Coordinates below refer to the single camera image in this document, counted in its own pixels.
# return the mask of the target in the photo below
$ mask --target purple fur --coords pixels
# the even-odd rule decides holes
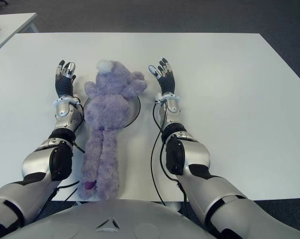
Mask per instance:
[[[82,164],[79,195],[88,199],[96,192],[101,199],[118,196],[117,131],[129,120],[128,99],[143,92],[147,84],[141,72],[130,71],[117,61],[100,61],[96,83],[87,82],[85,90],[91,102],[85,108],[85,120],[93,129]]]
[[[104,144],[97,174],[97,193],[101,199],[116,198],[119,189],[116,131],[103,131]]]

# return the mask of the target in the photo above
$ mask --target robot finger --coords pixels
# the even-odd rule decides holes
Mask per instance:
[[[61,71],[62,71],[62,67],[65,64],[65,61],[62,60],[61,62],[59,62],[59,65],[57,66],[56,69],[56,76],[60,76],[61,75]]]
[[[162,58],[162,61],[165,63],[165,65],[168,68],[168,72],[172,72],[172,68],[170,66],[170,64],[168,63],[168,61],[165,58]]]
[[[61,73],[63,76],[65,75],[65,72],[66,72],[68,66],[69,66],[69,62],[64,66],[64,68],[62,68]]]
[[[158,72],[158,70],[153,66],[149,65],[149,71],[156,77],[157,79],[160,79],[162,77],[161,73]]]
[[[74,73],[75,73],[76,65],[73,62],[69,62],[64,67],[64,73],[63,76],[72,79]]]
[[[166,75],[168,73],[168,67],[163,61],[160,61],[159,63],[163,67],[164,74]]]
[[[162,76],[165,77],[165,70],[161,66],[158,66],[158,69],[161,71]]]

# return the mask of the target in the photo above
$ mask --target stuffed animal leg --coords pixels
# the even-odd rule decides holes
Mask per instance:
[[[78,186],[79,196],[86,200],[96,192],[96,178],[100,165],[102,151],[103,132],[93,130],[86,144],[84,159],[81,168],[80,184]]]
[[[103,144],[97,174],[97,194],[101,199],[116,198],[119,190],[117,131],[103,131]]]

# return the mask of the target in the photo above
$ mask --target black joint cover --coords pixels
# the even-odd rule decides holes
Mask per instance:
[[[190,164],[189,169],[192,175],[204,178],[206,180],[210,178],[219,178],[218,176],[211,175],[209,172],[209,168],[202,164]]]
[[[185,127],[180,124],[180,123],[171,123],[169,124],[167,127],[165,127],[161,139],[162,142],[165,142],[166,139],[173,134],[174,132],[178,132],[178,131],[186,131]]]
[[[55,129],[51,135],[49,136],[49,138],[62,138],[66,141],[68,141],[71,145],[73,145],[75,139],[76,139],[76,135],[73,131],[71,131],[70,129],[67,128],[58,128]]]
[[[30,184],[30,183],[39,182],[39,181],[43,180],[43,178],[45,176],[46,176],[46,174],[42,173],[42,172],[30,173],[30,174],[27,174],[24,177],[24,180],[18,181],[18,182],[13,182],[13,183],[17,183],[17,184],[20,184],[22,186],[25,186],[25,185]]]
[[[52,181],[61,181],[69,177],[72,166],[72,150],[67,145],[57,147],[50,156],[49,169]]]
[[[166,145],[166,168],[171,174],[183,175],[185,161],[182,140],[172,139]]]

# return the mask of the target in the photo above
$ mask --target white desk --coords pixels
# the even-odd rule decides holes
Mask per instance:
[[[24,158],[55,125],[55,68],[77,65],[75,93],[94,81],[101,59],[119,60],[145,75],[139,118],[118,135],[120,198],[158,201],[150,175],[157,135],[151,110],[159,85],[148,64],[171,63],[186,129],[211,154],[211,173],[254,200],[300,198],[300,78],[259,34],[35,33],[17,34],[0,51],[0,186],[21,180]],[[78,144],[84,147],[85,129]],[[166,201],[182,201],[158,166]],[[78,180],[82,154],[74,149]],[[60,190],[65,199],[74,188]],[[78,200],[74,194],[70,200]]]
[[[35,24],[32,22],[36,16],[37,14],[35,13],[0,15],[0,48],[15,33],[38,32]]]

